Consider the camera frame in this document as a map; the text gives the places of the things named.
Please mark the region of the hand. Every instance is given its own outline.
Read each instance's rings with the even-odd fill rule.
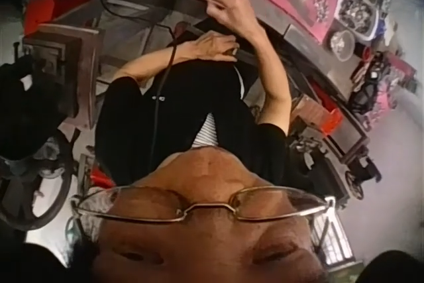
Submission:
[[[234,50],[239,47],[235,36],[225,36],[215,31],[206,32],[192,42],[195,58],[200,60],[236,62]]]
[[[219,23],[233,30],[247,41],[252,42],[264,34],[249,0],[214,0],[222,7],[208,2],[206,12]]]

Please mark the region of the striped shirt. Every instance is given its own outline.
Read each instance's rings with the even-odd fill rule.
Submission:
[[[234,69],[236,70],[238,80],[240,81],[240,98],[242,99],[244,95],[243,80],[237,68],[234,67]],[[217,145],[218,145],[218,138],[217,138],[217,132],[215,129],[215,119],[213,118],[213,114],[209,113],[206,117],[206,120],[203,126],[200,128],[200,131],[196,135],[196,138],[194,139],[193,145],[191,147],[195,148],[195,147],[201,147],[201,146],[217,146]]]

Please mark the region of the glasses lens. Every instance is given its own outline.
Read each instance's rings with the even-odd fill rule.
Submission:
[[[120,187],[97,192],[84,199],[81,212],[105,213],[128,219],[169,220],[181,216],[179,197],[157,188]]]
[[[325,201],[303,191],[271,187],[238,193],[232,204],[239,217],[252,219],[281,217],[310,209],[319,212],[327,206]]]

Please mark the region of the black shirt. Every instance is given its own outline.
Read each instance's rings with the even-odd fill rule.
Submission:
[[[154,170],[169,155],[189,150],[212,113],[218,146],[237,156],[265,180],[284,184],[286,135],[275,125],[257,125],[240,99],[240,82],[224,62],[192,61],[174,66],[159,102],[154,156],[149,163],[154,132],[158,83],[142,95],[132,78],[119,78],[108,88],[95,136],[101,167],[119,186]]]

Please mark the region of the eyeglasses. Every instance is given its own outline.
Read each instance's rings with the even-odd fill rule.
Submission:
[[[151,187],[117,187],[83,199],[72,198],[75,217],[83,215],[129,223],[166,224],[183,221],[196,209],[226,209],[244,222],[278,221],[289,217],[335,214],[335,198],[321,199],[294,188],[263,186],[243,189],[230,200],[191,203],[169,190]]]

